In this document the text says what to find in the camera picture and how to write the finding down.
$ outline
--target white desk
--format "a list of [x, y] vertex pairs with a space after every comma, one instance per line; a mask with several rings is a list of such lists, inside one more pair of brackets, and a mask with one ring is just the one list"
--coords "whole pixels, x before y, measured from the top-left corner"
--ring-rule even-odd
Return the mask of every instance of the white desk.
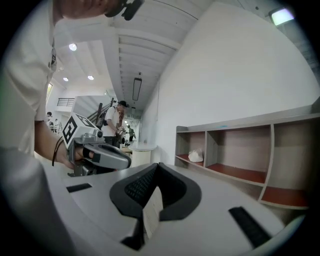
[[131, 167], [150, 164], [151, 151], [157, 146], [148, 143], [134, 142], [128, 146], [128, 149], [132, 150], [132, 163]]

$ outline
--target shelf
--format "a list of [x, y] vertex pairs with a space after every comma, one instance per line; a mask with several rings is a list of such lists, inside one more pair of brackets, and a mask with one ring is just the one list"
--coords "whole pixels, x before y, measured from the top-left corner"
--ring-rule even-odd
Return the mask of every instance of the shelf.
[[261, 203], [293, 210], [308, 209], [308, 203], [303, 190], [286, 189], [267, 186]]
[[263, 186], [266, 179], [266, 173], [263, 171], [247, 170], [228, 165], [215, 163], [207, 167], [217, 173], [243, 180], [247, 183]]
[[181, 159], [181, 160], [184, 160], [184, 161], [187, 161], [188, 163], [190, 164], [193, 164], [193, 165], [197, 165], [197, 166], [204, 166], [204, 162], [191, 162], [189, 160], [189, 155], [188, 154], [180, 154], [180, 155], [176, 155], [177, 158]]

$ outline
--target ceiling light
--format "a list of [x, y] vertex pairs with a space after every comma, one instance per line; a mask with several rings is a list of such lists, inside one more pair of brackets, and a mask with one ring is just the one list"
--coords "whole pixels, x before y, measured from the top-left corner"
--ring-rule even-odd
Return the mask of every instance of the ceiling light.
[[71, 43], [71, 44], [69, 44], [69, 49], [71, 51], [75, 51], [77, 49], [77, 45], [75, 43]]
[[271, 11], [270, 16], [276, 26], [294, 19], [294, 16], [285, 8]]
[[134, 101], [137, 101], [139, 99], [139, 93], [141, 88], [142, 79], [141, 78], [135, 78], [133, 80], [133, 94], [132, 99]]

